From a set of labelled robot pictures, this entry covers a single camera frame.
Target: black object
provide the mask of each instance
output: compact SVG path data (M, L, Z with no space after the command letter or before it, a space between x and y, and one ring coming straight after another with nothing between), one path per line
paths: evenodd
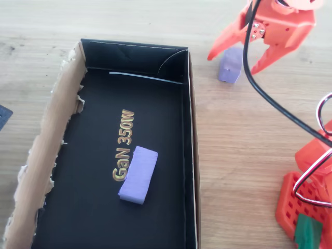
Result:
M72 116L32 249L196 248L187 48L82 40L84 110ZM180 84L128 75L127 72ZM122 110L132 142L118 144ZM121 201L117 148L158 152L143 205Z
M254 87L254 89L267 101L269 102L275 109L280 111L283 115L285 115L287 118L289 118L291 121L293 121L295 124L300 126L302 129L313 135L315 138L319 139L321 142L326 144L329 147L332 147L332 141L327 139L325 136L321 135L319 132L317 132L315 129L304 123L302 120L298 119L296 116L294 116L292 113L290 113L287 109L285 109L283 106L281 106L277 101L275 101L270 95L268 95L264 90L257 84L255 81L253 75L250 72L249 64L248 64L248 46L250 41L250 35L251 35L251 29L255 20L255 16L259 7L261 0L257 0L252 16L250 18L249 24L248 24L248 30L246 32L245 41L244 41L244 47L243 47L243 68L245 71L245 74L250 82L250 84Z
M10 119L12 111L0 105L0 131Z

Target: gold lettering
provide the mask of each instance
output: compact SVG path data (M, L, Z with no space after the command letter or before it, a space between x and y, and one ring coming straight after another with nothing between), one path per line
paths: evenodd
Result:
M126 133L128 133L128 136L131 136L133 134L133 131L130 130L130 129L126 129L126 130L120 129L119 130L119 135L120 136L126 136Z
M118 161L118 168L128 168L129 167L129 160L128 159L119 159Z
M121 122L120 127L123 129L130 129L133 127L133 123L132 122Z
M128 142L127 142L128 145L131 144L131 137L128 137L128 136L126 136L126 137L121 136L121 137L118 138L118 144L125 143L126 141L128 141Z
M129 158L128 155L125 155L126 153L130 152L130 149L119 149L117 148L116 151L121 151L120 153L115 155L115 158Z
M129 111L129 110L122 110L122 115L121 115L121 122L124 121L133 121L134 120L134 114L133 112Z
M127 175L127 170L123 168L119 169L119 175L116 174L117 172L117 169L113 169L113 179L117 182L123 181Z

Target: robotic claw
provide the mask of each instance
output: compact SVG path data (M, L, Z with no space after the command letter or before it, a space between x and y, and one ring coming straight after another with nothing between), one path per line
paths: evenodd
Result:
M240 12L235 22L230 24L214 42L208 60L233 46L244 43L247 26L252 16L253 0ZM297 49L316 25L314 10L321 7L324 0L261 0L251 30L250 41L259 38L270 47L252 68L256 74L286 54Z

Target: torn cardboard edge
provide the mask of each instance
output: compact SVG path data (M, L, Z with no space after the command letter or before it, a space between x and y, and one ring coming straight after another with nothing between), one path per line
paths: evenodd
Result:
M191 101L191 127L193 132L193 192L195 211L195 236L197 248L200 248L200 200L199 200L199 166L197 155L197 134L195 123L195 100L191 60L189 54L189 88ZM15 209L8 219L4 233L3 247L6 249L30 248L37 226L38 210L43 208L45 194L54 186L50 176L56 166L55 160L71 115L80 113L84 100L78 95L86 69L86 56L81 41L77 43L68 56L68 61L61 65L59 77L54 84L52 96L41 120L40 135L33 143L27 159L27 165L21 168L19 183L15 192Z

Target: purple foam block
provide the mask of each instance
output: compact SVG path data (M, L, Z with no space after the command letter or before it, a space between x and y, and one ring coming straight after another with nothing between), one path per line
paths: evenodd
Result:
M225 50L220 61L219 80L235 83L241 72L243 58L242 48L229 48Z
M154 172L158 153L137 146L129 165L126 180L120 191L120 199L143 204Z

